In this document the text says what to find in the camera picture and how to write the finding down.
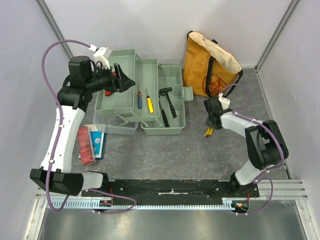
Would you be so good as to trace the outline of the yellow utility knife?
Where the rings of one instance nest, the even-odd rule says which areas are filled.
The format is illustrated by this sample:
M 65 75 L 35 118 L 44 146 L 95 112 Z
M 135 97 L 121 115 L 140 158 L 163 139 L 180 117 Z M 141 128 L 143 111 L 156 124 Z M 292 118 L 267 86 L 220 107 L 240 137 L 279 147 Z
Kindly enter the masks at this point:
M 205 138 L 211 137 L 212 134 L 213 134 L 213 131 L 214 131 L 214 128 L 213 128 L 213 127 L 209 127 L 209 128 L 207 129 L 207 131 L 204 133 L 204 137 L 205 137 Z

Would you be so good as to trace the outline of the red black utility knife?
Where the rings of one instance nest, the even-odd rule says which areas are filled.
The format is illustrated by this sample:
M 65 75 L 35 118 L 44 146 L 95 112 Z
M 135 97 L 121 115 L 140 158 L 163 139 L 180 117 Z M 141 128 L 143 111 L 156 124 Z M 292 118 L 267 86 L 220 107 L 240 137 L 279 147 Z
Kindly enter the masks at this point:
M 106 87 L 104 88 L 104 95 L 106 97 L 111 96 L 117 91 L 116 85 L 116 74 L 115 72 L 112 73 L 112 76 L 109 75 L 105 82 Z

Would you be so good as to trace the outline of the blue red screwdriver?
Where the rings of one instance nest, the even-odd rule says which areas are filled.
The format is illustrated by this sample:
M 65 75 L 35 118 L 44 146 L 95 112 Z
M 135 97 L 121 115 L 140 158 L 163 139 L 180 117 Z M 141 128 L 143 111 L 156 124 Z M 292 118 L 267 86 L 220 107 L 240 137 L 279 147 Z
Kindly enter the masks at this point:
M 137 95 L 137 104 L 139 109 L 143 108 L 142 93 L 140 90 L 138 91 L 138 95 Z

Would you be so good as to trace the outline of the yellow handled screwdriver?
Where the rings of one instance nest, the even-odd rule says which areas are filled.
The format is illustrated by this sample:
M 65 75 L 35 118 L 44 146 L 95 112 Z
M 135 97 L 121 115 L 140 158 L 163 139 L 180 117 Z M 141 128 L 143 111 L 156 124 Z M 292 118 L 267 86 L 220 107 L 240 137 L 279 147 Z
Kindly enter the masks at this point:
M 147 107 L 148 107 L 148 110 L 151 114 L 154 113 L 154 107 L 153 107 L 153 103 L 152 103 L 152 100 L 151 100 L 151 97 L 149 95 L 149 92 L 148 92 L 148 89 L 146 88 L 145 89 L 146 91 L 146 100 L 147 100 Z

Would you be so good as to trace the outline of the green plastic tool box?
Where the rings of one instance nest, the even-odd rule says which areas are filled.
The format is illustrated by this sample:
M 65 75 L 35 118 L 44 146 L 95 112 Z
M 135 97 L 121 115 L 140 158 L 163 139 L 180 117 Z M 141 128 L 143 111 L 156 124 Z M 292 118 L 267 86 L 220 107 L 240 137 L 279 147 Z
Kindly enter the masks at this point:
M 160 63 L 156 58 L 140 58 L 134 49 L 114 50 L 108 58 L 110 68 L 120 64 L 123 72 L 135 82 L 124 93 L 105 96 L 99 91 L 96 97 L 93 124 L 109 134 L 133 135 L 141 126 L 149 136 L 179 135 L 186 126 L 185 102 L 193 100 L 191 87 L 183 85 L 179 63 Z M 168 100 L 159 90 L 171 87 L 169 97 L 177 118 L 173 118 Z M 154 113 L 147 105 L 147 94 L 152 100 Z M 138 108 L 138 91 L 142 94 L 142 109 Z M 160 104 L 161 99 L 170 127 L 165 127 Z

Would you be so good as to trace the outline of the claw hammer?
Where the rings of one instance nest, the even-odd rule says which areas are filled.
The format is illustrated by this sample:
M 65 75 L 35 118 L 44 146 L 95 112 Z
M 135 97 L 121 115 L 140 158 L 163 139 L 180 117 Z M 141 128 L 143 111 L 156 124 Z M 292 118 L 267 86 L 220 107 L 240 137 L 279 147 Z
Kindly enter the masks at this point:
M 165 113 L 165 110 L 163 108 L 163 104 L 162 104 L 160 96 L 158 97 L 158 101 L 159 101 L 159 107 L 160 107 L 160 110 L 161 110 L 161 114 L 162 114 L 162 119 L 163 119 L 164 125 L 165 125 L 166 128 L 169 128 L 170 127 L 169 121 L 168 121 L 167 115 Z

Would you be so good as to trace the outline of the black rubber mallet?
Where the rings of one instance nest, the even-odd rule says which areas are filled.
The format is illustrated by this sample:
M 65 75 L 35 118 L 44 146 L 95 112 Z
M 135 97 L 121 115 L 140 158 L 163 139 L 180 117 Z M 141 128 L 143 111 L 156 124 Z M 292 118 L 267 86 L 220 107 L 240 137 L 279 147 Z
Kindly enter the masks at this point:
M 171 111 L 171 114 L 172 114 L 172 117 L 175 119 L 175 118 L 177 118 L 176 110 L 175 110 L 175 108 L 174 108 L 174 106 L 172 104 L 172 101 L 171 101 L 170 97 L 169 97 L 169 92 L 171 92 L 171 91 L 172 91 L 171 87 L 165 87 L 165 88 L 161 88 L 159 90 L 159 94 L 160 95 L 164 94 L 166 96 L 168 104 L 169 104 L 169 108 L 170 108 L 170 111 Z

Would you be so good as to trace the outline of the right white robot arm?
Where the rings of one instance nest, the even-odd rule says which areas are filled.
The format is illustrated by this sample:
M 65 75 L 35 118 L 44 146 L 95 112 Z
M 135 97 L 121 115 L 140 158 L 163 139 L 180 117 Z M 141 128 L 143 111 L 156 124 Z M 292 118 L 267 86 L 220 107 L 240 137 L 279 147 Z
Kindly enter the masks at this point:
M 230 177 L 229 191 L 233 196 L 242 196 L 264 172 L 285 163 L 289 150 L 274 120 L 259 121 L 240 115 L 229 108 L 230 101 L 224 97 L 209 98 L 203 103 L 209 128 L 229 130 L 245 138 L 248 160 Z

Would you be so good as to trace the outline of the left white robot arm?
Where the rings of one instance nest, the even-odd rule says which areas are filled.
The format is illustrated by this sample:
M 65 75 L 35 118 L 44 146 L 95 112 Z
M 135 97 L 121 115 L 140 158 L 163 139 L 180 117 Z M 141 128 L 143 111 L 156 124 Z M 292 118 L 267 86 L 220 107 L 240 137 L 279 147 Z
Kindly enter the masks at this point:
M 68 62 L 69 74 L 57 99 L 56 120 L 50 144 L 39 168 L 30 171 L 30 179 L 47 193 L 77 196 L 92 189 L 98 196 L 110 191 L 107 175 L 102 172 L 72 173 L 72 148 L 78 129 L 93 94 L 102 90 L 123 93 L 135 85 L 114 63 L 113 68 L 97 67 L 88 56 L 75 56 Z

